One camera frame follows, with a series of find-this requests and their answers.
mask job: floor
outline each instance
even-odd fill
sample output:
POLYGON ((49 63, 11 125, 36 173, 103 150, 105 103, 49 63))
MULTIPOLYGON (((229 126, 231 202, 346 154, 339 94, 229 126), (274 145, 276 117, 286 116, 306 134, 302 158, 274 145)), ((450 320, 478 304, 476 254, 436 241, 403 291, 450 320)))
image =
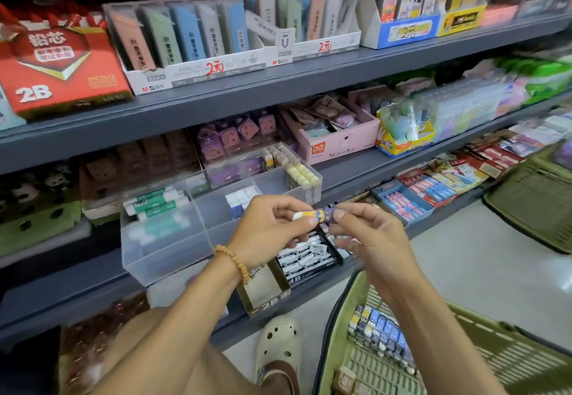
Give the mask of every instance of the floor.
MULTIPOLYGON (((476 202, 412 241, 417 259, 448 300, 572 350, 572 256, 560 255, 476 202)), ((325 324, 347 281, 290 314, 303 331, 302 395, 312 391, 325 324)), ((258 334, 225 355, 254 379, 258 334)))

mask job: fingernail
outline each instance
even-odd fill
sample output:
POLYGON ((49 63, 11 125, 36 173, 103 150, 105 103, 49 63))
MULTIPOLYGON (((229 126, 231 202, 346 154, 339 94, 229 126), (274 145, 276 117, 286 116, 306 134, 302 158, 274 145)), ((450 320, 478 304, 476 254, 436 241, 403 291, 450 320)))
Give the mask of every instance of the fingernail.
POLYGON ((340 219, 344 216, 344 214, 346 214, 346 211, 344 210, 339 210, 339 209, 333 210, 333 218, 336 219, 337 221, 340 221, 340 219))

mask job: person's right hand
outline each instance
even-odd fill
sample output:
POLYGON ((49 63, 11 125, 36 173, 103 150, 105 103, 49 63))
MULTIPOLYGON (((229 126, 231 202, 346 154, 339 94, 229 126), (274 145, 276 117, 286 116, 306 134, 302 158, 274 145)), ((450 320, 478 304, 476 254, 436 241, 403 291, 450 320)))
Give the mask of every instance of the person's right hand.
POLYGON ((423 277, 401 221, 380 207, 364 203, 342 203, 335 207, 329 231, 359 240, 336 239, 363 261, 369 282, 390 307, 395 289, 407 287, 423 277))

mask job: red handwritten price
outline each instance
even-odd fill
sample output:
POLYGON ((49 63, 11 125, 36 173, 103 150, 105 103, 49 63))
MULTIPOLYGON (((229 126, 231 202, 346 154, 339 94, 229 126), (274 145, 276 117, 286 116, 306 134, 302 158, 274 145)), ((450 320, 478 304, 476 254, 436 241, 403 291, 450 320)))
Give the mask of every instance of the red handwritten price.
POLYGON ((207 62, 206 67, 209 68, 209 72, 206 73, 207 75, 222 73, 224 71, 224 65, 221 61, 215 61, 214 64, 207 62))
POLYGON ((321 53, 322 51, 330 51, 330 50, 332 50, 332 44, 330 43, 330 41, 320 42, 320 50, 318 50, 318 53, 321 53))

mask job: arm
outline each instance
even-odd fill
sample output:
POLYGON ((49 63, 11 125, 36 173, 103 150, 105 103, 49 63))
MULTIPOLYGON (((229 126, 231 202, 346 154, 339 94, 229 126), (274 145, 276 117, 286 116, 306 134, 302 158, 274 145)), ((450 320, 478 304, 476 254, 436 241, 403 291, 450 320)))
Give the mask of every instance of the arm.
MULTIPOLYGON (((270 261, 295 238, 316 227, 315 218, 291 219, 312 207, 290 196, 256 196, 232 236, 228 249, 248 269, 270 261)), ((180 394, 211 332, 242 276, 226 255, 217 254, 165 317, 107 374, 94 395, 180 394)))
POLYGON ((394 312, 430 394, 505 395, 490 368, 415 260, 403 225, 369 204, 340 204, 336 244, 356 253, 394 312))

